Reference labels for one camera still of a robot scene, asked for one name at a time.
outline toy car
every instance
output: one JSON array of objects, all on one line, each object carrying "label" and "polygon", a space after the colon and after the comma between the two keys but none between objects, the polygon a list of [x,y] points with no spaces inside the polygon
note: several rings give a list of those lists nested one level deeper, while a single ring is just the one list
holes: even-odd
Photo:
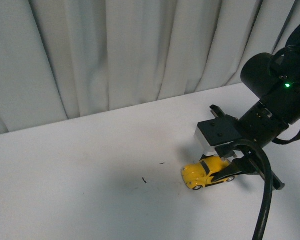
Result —
[{"label": "toy car", "polygon": [[214,176],[229,165],[230,161],[228,159],[222,160],[218,156],[210,156],[200,160],[197,164],[185,166],[181,174],[188,188],[199,190],[216,184],[233,181],[235,179],[234,176],[212,182]]}]

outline white curtain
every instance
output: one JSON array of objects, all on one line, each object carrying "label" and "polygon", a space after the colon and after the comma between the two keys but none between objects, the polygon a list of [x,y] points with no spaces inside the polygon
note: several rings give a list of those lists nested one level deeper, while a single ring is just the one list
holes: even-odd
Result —
[{"label": "white curtain", "polygon": [[299,24],[300,0],[0,0],[0,134],[239,83]]}]

